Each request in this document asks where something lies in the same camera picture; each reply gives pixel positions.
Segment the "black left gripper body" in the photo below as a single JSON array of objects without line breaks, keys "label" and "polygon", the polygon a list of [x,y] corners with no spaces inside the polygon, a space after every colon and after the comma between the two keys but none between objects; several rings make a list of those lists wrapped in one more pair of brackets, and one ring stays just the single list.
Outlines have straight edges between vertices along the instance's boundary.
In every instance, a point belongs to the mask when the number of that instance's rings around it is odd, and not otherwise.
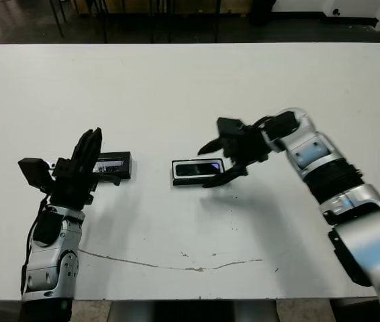
[{"label": "black left gripper body", "polygon": [[85,170],[77,172],[73,162],[69,159],[59,158],[52,167],[54,185],[50,193],[50,203],[70,209],[82,209],[93,202],[92,193],[97,185],[110,183],[118,186],[122,180],[120,158],[99,158],[92,173]]}]

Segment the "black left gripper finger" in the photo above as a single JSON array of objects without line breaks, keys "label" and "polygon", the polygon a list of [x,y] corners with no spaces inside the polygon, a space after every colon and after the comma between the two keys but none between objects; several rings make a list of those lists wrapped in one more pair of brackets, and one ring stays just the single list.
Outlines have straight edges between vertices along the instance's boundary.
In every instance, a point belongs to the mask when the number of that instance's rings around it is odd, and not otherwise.
[{"label": "black left gripper finger", "polygon": [[84,167],[90,158],[94,141],[94,133],[95,131],[93,129],[87,130],[80,137],[73,150],[71,161],[73,162],[77,172],[82,172],[84,170]]},{"label": "black left gripper finger", "polygon": [[87,147],[87,172],[92,173],[96,161],[100,155],[102,144],[102,131],[100,127],[97,127],[96,130],[89,137],[89,144]]}]

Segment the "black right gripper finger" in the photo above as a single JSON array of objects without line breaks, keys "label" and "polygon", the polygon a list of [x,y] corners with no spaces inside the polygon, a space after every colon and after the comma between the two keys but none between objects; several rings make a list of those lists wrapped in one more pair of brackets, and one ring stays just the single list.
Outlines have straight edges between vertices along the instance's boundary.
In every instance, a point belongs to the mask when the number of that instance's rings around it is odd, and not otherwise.
[{"label": "black right gripper finger", "polygon": [[220,151],[224,149],[224,138],[218,137],[214,140],[209,141],[204,146],[202,146],[197,154],[198,155],[205,155],[205,154],[212,154],[214,152]]},{"label": "black right gripper finger", "polygon": [[211,178],[208,178],[203,184],[203,188],[214,188],[218,186],[223,186],[225,184],[228,184],[229,182],[233,181],[234,179],[240,177],[240,176],[246,176],[247,175],[247,169],[246,167],[241,166],[233,166],[227,171],[217,174]]}]

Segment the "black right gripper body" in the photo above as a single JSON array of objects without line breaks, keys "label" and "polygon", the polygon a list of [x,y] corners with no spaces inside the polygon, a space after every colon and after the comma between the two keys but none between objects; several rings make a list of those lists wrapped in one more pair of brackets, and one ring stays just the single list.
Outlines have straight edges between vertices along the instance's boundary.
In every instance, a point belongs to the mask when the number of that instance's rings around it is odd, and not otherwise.
[{"label": "black right gripper body", "polygon": [[224,174],[247,175],[247,167],[269,158],[270,147],[263,137],[261,128],[252,125],[241,125],[221,133],[221,142],[225,158],[232,166]]}]

